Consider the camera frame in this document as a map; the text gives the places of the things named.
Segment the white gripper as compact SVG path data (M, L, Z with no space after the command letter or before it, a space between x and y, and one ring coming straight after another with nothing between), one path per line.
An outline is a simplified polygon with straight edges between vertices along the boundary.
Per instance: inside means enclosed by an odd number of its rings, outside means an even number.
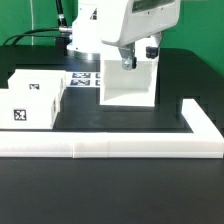
M100 39L104 44L120 47L123 69L135 69L133 42L149 36L146 57L155 59L163 38L161 31L177 24L180 3L181 0L100 0Z

